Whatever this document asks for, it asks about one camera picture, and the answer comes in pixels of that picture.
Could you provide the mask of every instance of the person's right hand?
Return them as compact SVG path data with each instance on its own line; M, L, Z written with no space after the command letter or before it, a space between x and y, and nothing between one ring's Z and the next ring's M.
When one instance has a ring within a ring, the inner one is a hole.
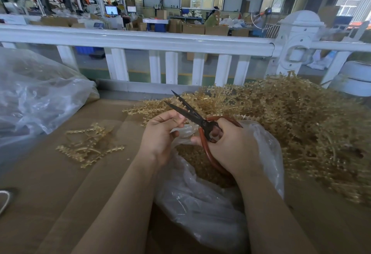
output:
M235 178L245 174L252 167L260 167L259 148L253 134L224 118L220 118L217 122L223 130L219 135L221 139L215 144L208 142L210 152L215 159ZM191 141L193 144L202 146L199 136L193 136Z

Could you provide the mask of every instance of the black scissor blade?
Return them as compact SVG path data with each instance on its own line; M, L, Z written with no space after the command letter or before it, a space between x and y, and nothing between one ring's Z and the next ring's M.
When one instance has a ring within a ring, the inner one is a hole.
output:
M194 116L203 119L203 117L190 104L188 104L181 96L179 96L173 90L171 90L171 92L174 93L175 97L177 97L179 101L187 108L187 110L190 110L193 113Z
M178 107L178 106L175 106L173 105L172 103L170 102L166 102L165 103L171 107L172 109L175 109L178 113L180 113L181 115L183 115L185 118L187 118L188 120L196 123L197 125L199 126L202 126L202 121L203 121L203 118L198 118L197 116L194 116L193 114L189 113L187 110L181 108L181 107Z

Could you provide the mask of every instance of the clear plastic sheet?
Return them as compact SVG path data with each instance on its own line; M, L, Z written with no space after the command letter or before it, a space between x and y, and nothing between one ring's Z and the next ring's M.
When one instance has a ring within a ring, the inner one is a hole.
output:
M0 146L51 133L99 98L95 83L31 50L0 47Z
M278 141L254 121L241 121L259 146L265 175L283 197L283 161ZM178 144L190 144L196 125L177 129ZM248 228L238 188L222 189L197 177L194 168L174 150L173 159L159 175L155 202L201 244L226 253L248 252Z

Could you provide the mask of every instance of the hand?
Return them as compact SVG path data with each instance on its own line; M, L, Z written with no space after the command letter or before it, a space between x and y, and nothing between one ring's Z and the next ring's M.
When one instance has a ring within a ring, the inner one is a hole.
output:
M259 148L253 134L224 118L217 122L223 132L219 132L215 126L211 134L216 136L219 133L221 138L215 144L208 142L210 152L216 160L235 178L249 171L252 166L260 167ZM191 141L202 146L199 136L193 136Z
M165 165L170 157L171 143L179 136L174 128L184 127L185 117L175 110L164 113L148 121L144 130L138 155L143 158L156 159L160 166Z

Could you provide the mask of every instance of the cardboard work surface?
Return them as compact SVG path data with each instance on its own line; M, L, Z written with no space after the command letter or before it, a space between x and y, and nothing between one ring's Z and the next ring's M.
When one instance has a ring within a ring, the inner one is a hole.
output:
M139 148L141 116L122 112L138 102L100 99L84 106L0 178L17 194L0 216L0 254L67 254L103 208ZM55 148L67 130L114 125L115 145L95 165L80 168ZM319 253L371 253L369 208L345 201L312 179L285 179L285 201ZM155 205L146 254L220 253L200 245Z

